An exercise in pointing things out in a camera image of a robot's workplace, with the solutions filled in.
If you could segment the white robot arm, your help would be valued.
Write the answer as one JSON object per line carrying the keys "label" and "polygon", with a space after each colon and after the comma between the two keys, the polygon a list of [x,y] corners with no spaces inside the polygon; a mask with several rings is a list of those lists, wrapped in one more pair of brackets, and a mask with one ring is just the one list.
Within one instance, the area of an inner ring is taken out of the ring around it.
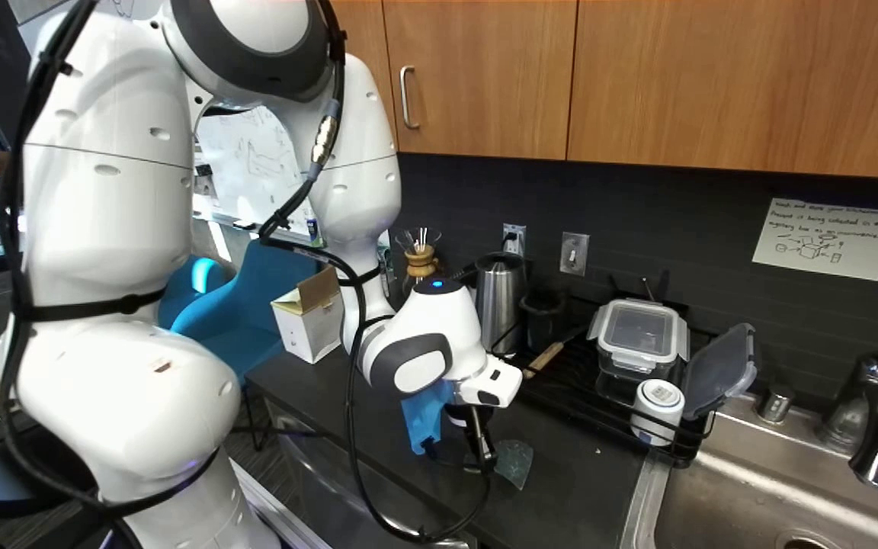
{"label": "white robot arm", "polygon": [[217,102],[260,103],[289,132],[300,192],[349,279],[344,343],[363,378],[398,397],[442,384],[458,406],[515,399],[520,371],[478,345],[459,287],[384,306],[374,238],[398,198],[326,180],[359,159],[348,94],[373,87],[328,0],[66,0],[34,53],[0,196],[11,270],[0,399],[89,466],[89,502],[142,549],[278,549],[218,454],[233,370],[154,324],[190,256],[196,128]]}

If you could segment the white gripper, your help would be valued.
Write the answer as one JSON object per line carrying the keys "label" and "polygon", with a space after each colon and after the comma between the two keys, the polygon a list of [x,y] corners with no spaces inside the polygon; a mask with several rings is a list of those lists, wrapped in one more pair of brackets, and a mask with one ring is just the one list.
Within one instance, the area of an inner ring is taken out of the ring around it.
{"label": "white gripper", "polygon": [[468,434],[473,454],[481,471],[494,471],[496,452],[484,426],[484,416],[475,406],[508,408],[520,390],[520,370],[492,357],[475,374],[455,384],[455,403],[444,406],[444,417],[452,426]]}

